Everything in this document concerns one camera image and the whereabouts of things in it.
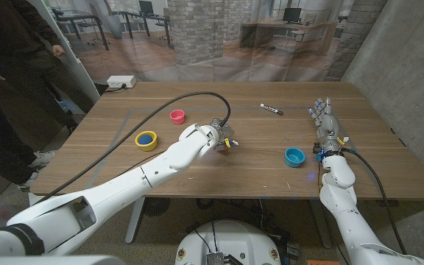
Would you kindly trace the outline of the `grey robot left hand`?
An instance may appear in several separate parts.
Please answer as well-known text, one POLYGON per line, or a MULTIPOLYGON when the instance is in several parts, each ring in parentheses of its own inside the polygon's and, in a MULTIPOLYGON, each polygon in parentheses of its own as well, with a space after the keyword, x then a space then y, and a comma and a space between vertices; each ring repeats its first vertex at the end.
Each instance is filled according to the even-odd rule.
POLYGON ((228 124, 221 125, 221 119, 214 119, 210 125, 214 127, 218 134, 219 140, 217 145, 215 146, 215 150, 217 152, 225 152, 232 146, 236 146, 237 143, 232 139, 234 135, 234 130, 228 124))

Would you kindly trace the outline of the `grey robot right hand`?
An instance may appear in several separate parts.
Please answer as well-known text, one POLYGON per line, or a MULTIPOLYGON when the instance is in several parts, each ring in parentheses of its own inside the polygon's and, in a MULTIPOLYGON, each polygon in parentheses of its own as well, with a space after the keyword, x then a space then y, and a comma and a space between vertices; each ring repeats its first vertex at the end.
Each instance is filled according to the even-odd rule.
POLYGON ((314 108, 309 108, 312 119, 317 128, 317 138, 324 152, 337 152, 342 146, 338 142, 339 124, 332 114, 331 99, 325 101, 318 98, 314 108))

